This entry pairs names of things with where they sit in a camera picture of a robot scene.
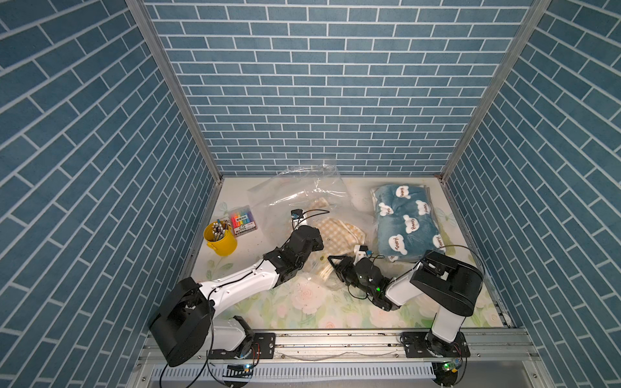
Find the orange checked blanket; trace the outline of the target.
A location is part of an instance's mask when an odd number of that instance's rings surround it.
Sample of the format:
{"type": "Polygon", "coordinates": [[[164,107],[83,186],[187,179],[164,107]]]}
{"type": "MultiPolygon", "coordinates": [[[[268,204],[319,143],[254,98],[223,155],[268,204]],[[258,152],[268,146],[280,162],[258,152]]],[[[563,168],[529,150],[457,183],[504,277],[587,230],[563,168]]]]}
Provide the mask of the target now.
{"type": "Polygon", "coordinates": [[[330,255],[354,256],[354,247],[363,245],[366,233],[358,226],[347,222],[342,213],[336,212],[326,198],[319,198],[310,203],[313,209],[329,210],[329,214],[312,218],[308,224],[320,231],[323,250],[313,252],[303,271],[311,281],[328,289],[337,290],[344,286],[333,266],[328,261],[330,255]]]}

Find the clear plastic vacuum bag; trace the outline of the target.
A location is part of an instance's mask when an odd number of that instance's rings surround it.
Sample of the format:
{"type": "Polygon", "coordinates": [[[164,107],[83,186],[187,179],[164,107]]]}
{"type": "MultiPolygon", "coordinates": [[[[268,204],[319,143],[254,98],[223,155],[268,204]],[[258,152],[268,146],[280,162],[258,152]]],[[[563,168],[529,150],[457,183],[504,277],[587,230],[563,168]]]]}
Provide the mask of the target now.
{"type": "Polygon", "coordinates": [[[291,167],[249,189],[247,196],[260,229],[268,241],[278,246],[293,232],[292,210],[302,209],[305,213],[299,226],[310,226],[308,222],[312,218],[330,213],[311,207],[311,202],[319,198],[326,198],[331,209],[342,213],[347,222],[365,231],[363,245],[369,247],[375,241],[374,217],[354,205],[337,166],[333,164],[291,167]]]}

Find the teal happy bear blanket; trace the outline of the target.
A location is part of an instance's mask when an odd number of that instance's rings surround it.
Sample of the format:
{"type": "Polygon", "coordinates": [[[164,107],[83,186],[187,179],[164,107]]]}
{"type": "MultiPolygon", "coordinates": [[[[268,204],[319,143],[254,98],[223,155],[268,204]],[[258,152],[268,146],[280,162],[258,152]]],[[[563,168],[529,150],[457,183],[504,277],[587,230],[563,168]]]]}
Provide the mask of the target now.
{"type": "Polygon", "coordinates": [[[385,184],[372,194],[380,255],[414,263],[428,251],[446,251],[427,186],[385,184]]]}

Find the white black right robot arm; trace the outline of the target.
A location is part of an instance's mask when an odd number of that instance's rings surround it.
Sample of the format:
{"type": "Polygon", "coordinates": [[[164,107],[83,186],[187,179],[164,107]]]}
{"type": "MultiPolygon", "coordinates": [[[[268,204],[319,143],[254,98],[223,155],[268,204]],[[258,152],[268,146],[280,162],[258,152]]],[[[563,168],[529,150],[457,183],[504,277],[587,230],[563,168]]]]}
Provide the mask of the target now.
{"type": "Polygon", "coordinates": [[[435,357],[464,354],[458,334],[465,318],[474,314],[483,288],[484,275],[477,267],[435,251],[425,252],[397,278],[384,276],[368,256],[331,255],[328,263],[341,282],[362,291],[380,310],[398,310],[421,295],[432,299],[438,311],[424,339],[427,351],[435,357]]]}

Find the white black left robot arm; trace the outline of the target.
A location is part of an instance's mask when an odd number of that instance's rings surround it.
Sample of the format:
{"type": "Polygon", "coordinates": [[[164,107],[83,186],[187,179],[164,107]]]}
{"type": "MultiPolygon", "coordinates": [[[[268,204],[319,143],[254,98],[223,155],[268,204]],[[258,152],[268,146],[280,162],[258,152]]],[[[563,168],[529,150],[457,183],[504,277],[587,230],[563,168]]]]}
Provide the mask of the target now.
{"type": "Polygon", "coordinates": [[[244,347],[252,330],[241,318],[220,320],[225,310],[255,294],[275,289],[295,278],[313,252],[323,250],[320,230],[307,225],[295,229],[281,247],[262,256],[249,268],[215,281],[179,281],[163,299],[149,331],[170,367],[197,354],[206,340],[215,349],[244,347]]]}

